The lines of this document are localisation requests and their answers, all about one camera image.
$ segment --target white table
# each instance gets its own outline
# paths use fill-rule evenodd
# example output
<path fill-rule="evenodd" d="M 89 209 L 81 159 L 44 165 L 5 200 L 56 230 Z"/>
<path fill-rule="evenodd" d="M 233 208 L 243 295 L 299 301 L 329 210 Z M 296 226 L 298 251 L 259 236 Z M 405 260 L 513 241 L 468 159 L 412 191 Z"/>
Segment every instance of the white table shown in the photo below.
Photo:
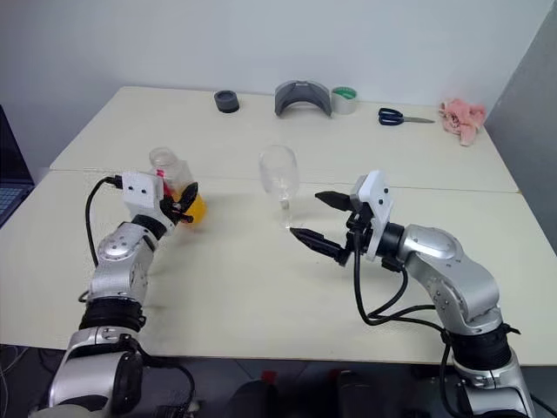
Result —
<path fill-rule="evenodd" d="M 238 95 L 240 110 L 217 110 L 208 91 L 124 87 L 52 164 L 54 170 L 145 170 L 149 151 L 167 145 L 195 176 L 257 179 L 258 154 L 289 145 L 302 181 L 352 185 L 361 173 L 382 169 L 392 186 L 517 192 L 485 130 L 471 147 L 443 131 L 433 107 L 398 105 L 408 116 L 435 124 L 381 126 L 381 104 L 360 103 L 351 115 L 328 118 L 320 109 L 274 114 L 274 98 Z"/>
<path fill-rule="evenodd" d="M 51 172 L 0 230 L 0 342 L 65 348 L 93 272 L 84 202 L 101 172 Z M 433 330 L 413 324 L 367 327 L 352 292 L 352 270 L 311 252 L 272 218 L 277 206 L 257 181 L 200 179 L 209 212 L 195 232 L 164 239 L 151 269 L 141 341 L 153 354 L 438 363 Z M 349 185 L 302 185 L 292 204 L 301 225 L 344 238 L 346 214 L 312 197 Z M 438 226 L 497 279 L 510 341 L 524 365 L 557 365 L 557 259 L 518 193 L 392 188 L 392 220 Z M 129 214 L 120 191 L 97 195 L 98 242 Z M 368 308 L 386 301 L 400 277 L 362 264 Z M 396 307 L 427 303 L 411 280 Z M 434 320 L 434 313 L 420 317 Z"/>

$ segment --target wine glass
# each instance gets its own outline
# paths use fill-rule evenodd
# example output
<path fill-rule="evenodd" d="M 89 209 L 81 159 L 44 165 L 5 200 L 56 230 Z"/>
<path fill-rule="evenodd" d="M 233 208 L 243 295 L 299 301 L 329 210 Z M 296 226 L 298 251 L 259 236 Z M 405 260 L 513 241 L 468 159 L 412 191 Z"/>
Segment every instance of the wine glass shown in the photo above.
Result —
<path fill-rule="evenodd" d="M 290 199 L 298 192 L 298 164 L 294 151 L 284 145 L 271 145 L 259 154 L 259 175 L 265 191 L 280 203 L 280 223 L 290 228 Z"/>

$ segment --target pink cloth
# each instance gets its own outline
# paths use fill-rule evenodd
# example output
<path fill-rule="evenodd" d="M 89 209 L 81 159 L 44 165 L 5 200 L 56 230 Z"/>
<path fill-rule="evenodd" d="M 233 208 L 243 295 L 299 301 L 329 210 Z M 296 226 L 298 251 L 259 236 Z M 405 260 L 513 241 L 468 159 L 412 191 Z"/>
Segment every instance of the pink cloth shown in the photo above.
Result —
<path fill-rule="evenodd" d="M 444 118 L 445 130 L 460 135 L 460 144 L 464 146 L 473 144 L 486 118 L 486 108 L 482 104 L 468 104 L 459 98 L 441 103 L 439 112 Z"/>

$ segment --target glass stem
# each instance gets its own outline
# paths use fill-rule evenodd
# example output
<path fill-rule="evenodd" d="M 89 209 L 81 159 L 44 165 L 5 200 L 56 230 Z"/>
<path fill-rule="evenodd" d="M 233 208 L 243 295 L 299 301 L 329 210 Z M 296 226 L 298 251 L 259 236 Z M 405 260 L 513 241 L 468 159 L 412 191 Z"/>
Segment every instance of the glass stem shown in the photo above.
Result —
<path fill-rule="evenodd" d="M 288 199 L 280 200 L 280 223 L 289 228 L 292 222 L 292 213 L 290 212 L 290 201 Z"/>

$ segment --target laptop keyboard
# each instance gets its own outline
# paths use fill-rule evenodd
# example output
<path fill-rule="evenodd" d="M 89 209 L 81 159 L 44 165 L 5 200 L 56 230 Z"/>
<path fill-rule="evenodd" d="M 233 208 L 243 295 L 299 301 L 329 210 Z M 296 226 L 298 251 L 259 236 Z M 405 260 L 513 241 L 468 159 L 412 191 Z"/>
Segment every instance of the laptop keyboard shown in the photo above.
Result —
<path fill-rule="evenodd" d="M 17 199 L 22 190 L 22 187 L 0 187 L 0 215 Z"/>

